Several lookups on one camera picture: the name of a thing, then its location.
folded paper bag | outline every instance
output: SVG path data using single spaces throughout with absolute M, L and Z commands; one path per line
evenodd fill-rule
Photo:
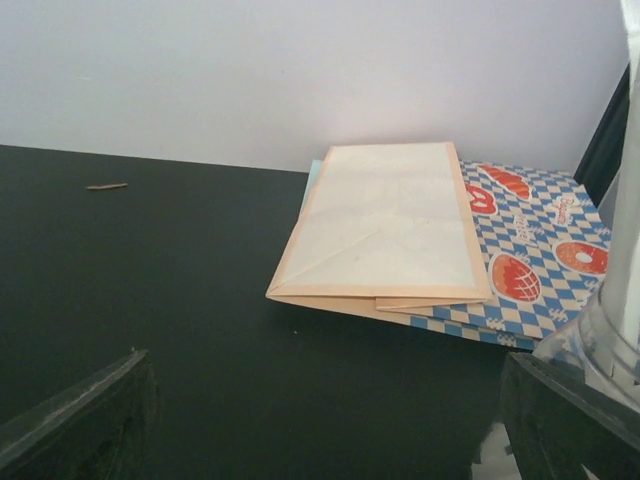
M 321 166 L 322 160 L 311 164 L 303 207 Z M 611 232 L 570 173 L 474 162 L 460 162 L 460 168 L 490 280 L 498 280 L 493 298 L 484 303 L 421 307 L 421 316 L 408 313 L 414 308 L 394 307 L 396 316 L 381 319 L 533 350 L 539 339 L 575 318 L 597 291 Z M 591 262 L 578 261 L 588 260 L 580 253 L 587 253 Z M 511 268 L 503 270 L 500 265 Z M 530 273 L 525 265 L 535 277 L 519 274 L 523 269 Z M 512 270 L 515 283 L 503 282 L 507 278 L 500 272 L 507 274 L 507 270 Z M 518 301 L 523 296 L 530 300 L 529 294 L 538 290 L 521 283 L 531 279 L 537 285 L 535 278 L 541 287 L 539 297 L 533 303 Z M 376 299 L 376 308 L 384 310 L 381 300 Z
M 334 147 L 267 297 L 406 323 L 376 309 L 491 297 L 450 143 Z

light blue paper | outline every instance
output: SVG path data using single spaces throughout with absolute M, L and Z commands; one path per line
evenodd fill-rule
M 304 187 L 304 196 L 302 197 L 302 205 L 300 205 L 300 211 L 304 209 L 304 206 L 307 204 L 307 198 L 309 198 L 309 192 L 313 188 L 313 185 L 316 183 L 318 179 L 318 174 L 320 173 L 320 168 L 322 167 L 322 160 L 312 160 L 311 168 L 309 169 L 309 176 L 307 177 L 307 186 Z

dark green table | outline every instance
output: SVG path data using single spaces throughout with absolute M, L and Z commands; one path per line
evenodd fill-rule
M 146 348 L 148 478 L 466 478 L 507 349 L 266 300 L 305 179 L 0 147 L 0 423 Z

white wall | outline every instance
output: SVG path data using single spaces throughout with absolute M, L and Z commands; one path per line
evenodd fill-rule
M 573 169 L 626 61 L 616 0 L 4 0 L 0 143 L 305 170 L 451 139 Z

twig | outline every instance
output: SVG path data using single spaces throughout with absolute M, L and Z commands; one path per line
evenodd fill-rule
M 92 185 L 87 190 L 113 190 L 114 188 L 124 188 L 129 186 L 128 183 L 112 183 L 110 185 Z

